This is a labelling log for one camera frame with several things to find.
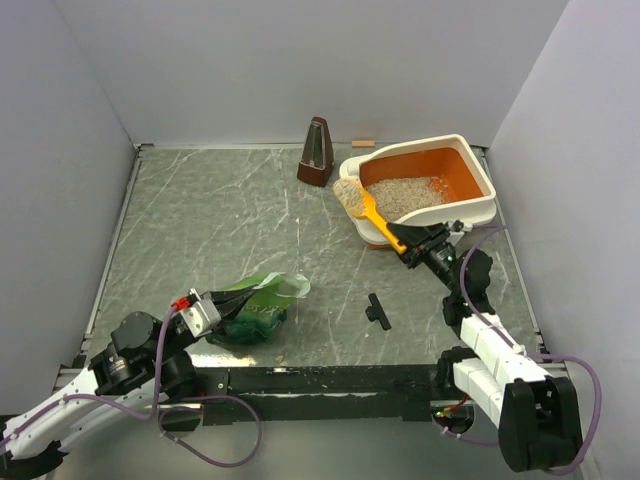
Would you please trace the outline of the green litter bag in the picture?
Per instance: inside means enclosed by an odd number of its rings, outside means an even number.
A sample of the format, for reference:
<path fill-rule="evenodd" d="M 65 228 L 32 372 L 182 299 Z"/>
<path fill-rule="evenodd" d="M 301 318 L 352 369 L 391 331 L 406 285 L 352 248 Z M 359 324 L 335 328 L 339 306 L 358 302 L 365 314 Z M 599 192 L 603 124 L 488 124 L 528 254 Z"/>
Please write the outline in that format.
<path fill-rule="evenodd" d="M 267 342 L 287 319 L 287 310 L 311 290 L 302 274 L 271 272 L 245 277 L 221 291 L 256 289 L 233 320 L 223 320 L 205 339 L 212 344 L 255 345 Z"/>

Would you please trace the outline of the yellow plastic scoop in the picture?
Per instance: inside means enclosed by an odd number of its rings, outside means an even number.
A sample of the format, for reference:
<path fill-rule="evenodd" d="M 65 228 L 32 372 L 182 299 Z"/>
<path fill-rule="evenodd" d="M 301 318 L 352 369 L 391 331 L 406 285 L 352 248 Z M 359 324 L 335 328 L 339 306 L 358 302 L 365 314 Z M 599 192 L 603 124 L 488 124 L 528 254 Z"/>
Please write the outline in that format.
<path fill-rule="evenodd" d="M 359 220 L 368 220 L 398 254 L 405 253 L 406 246 L 389 230 L 387 222 L 377 211 L 374 197 L 356 177 L 339 178 L 334 182 L 332 190 L 349 215 Z"/>

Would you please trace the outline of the black bag clip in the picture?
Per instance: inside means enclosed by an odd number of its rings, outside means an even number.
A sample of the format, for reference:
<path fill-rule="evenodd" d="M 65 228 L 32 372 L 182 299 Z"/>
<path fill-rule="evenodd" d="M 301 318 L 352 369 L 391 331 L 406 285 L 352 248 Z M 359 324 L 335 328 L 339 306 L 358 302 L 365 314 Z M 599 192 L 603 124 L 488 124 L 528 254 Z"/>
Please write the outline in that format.
<path fill-rule="evenodd" d="M 365 309 L 365 315 L 370 322 L 378 322 L 384 331 L 392 328 L 390 321 L 383 309 L 378 296 L 375 293 L 368 295 L 369 305 Z"/>

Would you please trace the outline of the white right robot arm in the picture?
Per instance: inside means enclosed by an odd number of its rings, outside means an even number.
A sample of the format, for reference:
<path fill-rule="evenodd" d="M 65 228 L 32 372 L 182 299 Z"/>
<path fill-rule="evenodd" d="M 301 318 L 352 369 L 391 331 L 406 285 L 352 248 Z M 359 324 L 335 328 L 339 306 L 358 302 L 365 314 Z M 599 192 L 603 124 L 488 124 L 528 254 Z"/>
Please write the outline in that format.
<path fill-rule="evenodd" d="M 465 393 L 481 408 L 498 430 L 512 471 L 566 468 L 583 446 L 576 389 L 532 359 L 507 331 L 487 294 L 492 257 L 478 247 L 458 254 L 449 240 L 462 228 L 460 221 L 385 227 L 407 267 L 426 265 L 450 291 L 444 320 L 465 346 L 442 354 L 438 390 L 453 399 Z"/>

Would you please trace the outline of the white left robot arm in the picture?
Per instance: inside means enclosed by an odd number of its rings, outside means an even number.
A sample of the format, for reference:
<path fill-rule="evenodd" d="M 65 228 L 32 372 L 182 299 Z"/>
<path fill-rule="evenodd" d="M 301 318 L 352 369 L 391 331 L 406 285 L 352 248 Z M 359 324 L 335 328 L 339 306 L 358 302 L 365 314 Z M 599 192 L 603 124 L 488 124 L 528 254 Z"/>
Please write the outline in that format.
<path fill-rule="evenodd" d="M 257 288 L 191 290 L 164 319 L 135 311 L 106 348 L 49 399 L 1 429 L 1 476 L 35 479 L 55 470 L 74 442 L 120 414 L 156 416 L 163 401 L 194 396 L 198 374 L 187 348 L 234 320 Z"/>

